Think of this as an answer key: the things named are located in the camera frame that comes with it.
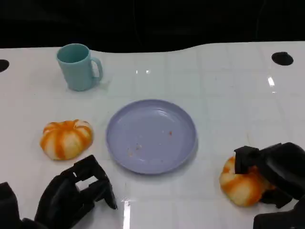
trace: mug handle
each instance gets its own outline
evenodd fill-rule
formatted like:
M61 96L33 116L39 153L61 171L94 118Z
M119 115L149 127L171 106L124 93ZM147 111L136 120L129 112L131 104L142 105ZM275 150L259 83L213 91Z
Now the mug handle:
M103 68L102 68L101 61L99 59L97 59L96 57L91 57L91 61L96 63L97 68L99 69L99 81L101 81L101 79L103 77Z

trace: black hole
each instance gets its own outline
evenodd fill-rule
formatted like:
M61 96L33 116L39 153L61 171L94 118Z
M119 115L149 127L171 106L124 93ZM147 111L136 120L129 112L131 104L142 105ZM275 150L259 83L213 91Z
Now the black hole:
M0 60L0 73L5 71L10 65L10 62L7 60Z
M282 66L288 66L294 62L292 56L286 52L276 52L272 55L271 58L276 64Z

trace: food crumb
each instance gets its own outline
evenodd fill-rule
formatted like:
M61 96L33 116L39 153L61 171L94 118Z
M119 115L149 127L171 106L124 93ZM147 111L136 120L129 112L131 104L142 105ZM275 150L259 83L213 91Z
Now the food crumb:
M139 150L139 149L141 149L141 148L142 148L142 145L140 145L140 144L137 143L137 147L135 148L135 150Z
M129 150L129 148L127 148L127 153L128 153L128 156L133 156L133 153L132 153L132 151Z

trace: pumpkin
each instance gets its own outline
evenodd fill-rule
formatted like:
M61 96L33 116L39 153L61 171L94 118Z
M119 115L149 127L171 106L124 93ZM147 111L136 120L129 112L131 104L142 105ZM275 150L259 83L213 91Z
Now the pumpkin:
M220 187L228 198L238 206L252 206L263 193L274 187L258 172L256 166L250 167L247 174L235 174L235 157L224 165L219 177Z
M69 160L88 148L92 139L92 127L86 121L52 122L45 126L40 146L53 160Z

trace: white tabletop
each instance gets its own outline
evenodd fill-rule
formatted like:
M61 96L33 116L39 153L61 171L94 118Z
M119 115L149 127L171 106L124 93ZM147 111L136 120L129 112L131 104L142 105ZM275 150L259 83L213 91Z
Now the white tabletop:
M102 61L104 79L85 92L67 89L57 50L0 50L0 59L10 62L0 73L0 183L8 181L16 193L22 218L34 218L55 175L90 154L108 174L119 209L99 202L77 229L251 229L255 215L277 211L265 204L234 206L218 177L241 146L291 141L305 148L305 42L207 44L163 53L92 51ZM271 55L280 51L294 63L273 63ZM127 172L105 146L111 116L145 98L181 106L198 130L195 158L162 176ZM51 161L39 146L44 126L73 119L93 126L92 146L75 160Z

